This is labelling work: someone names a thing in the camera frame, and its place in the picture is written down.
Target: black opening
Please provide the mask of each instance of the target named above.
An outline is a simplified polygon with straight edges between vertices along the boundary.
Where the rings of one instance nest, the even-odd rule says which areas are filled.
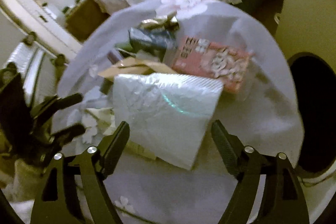
[[[314,56],[298,58],[291,66],[304,125],[298,165],[307,172],[329,168],[336,157],[336,77]]]

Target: shiny foil wrapper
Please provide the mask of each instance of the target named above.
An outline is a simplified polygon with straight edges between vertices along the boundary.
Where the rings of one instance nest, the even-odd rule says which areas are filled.
[[[179,29],[179,22],[177,21],[176,12],[162,16],[162,17],[156,17],[152,19],[146,19],[141,21],[138,29],[146,29],[146,30],[156,30],[156,31],[176,31]]]
[[[220,80],[192,75],[118,75],[115,122],[130,125],[131,141],[190,170],[222,90]]]

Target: pink box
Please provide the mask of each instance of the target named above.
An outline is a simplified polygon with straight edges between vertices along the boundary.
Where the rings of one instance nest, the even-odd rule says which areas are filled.
[[[181,74],[220,79],[224,89],[237,94],[251,54],[206,39],[186,37],[179,45],[172,69]]]

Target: metal screw head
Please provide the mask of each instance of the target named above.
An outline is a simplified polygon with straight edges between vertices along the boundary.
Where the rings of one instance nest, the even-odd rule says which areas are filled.
[[[54,155],[54,159],[55,159],[55,160],[59,160],[59,159],[61,159],[62,157],[63,157],[62,153],[57,153],[57,154]]]
[[[285,160],[287,158],[286,154],[282,152],[278,154],[278,157],[282,160]]]
[[[87,152],[88,152],[89,154],[94,154],[95,152],[97,152],[97,147],[95,147],[95,146],[91,146],[91,147],[89,147],[89,148],[87,149]]]
[[[254,149],[253,149],[253,147],[251,147],[251,146],[245,146],[244,150],[245,150],[245,152],[247,152],[247,153],[253,153],[253,152],[254,152]]]

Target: cardboard piece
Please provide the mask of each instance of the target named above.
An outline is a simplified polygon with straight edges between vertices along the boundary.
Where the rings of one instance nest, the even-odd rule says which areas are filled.
[[[98,75],[113,81],[114,77],[119,74],[150,75],[154,72],[176,74],[174,70],[163,63],[128,57],[98,73]]]

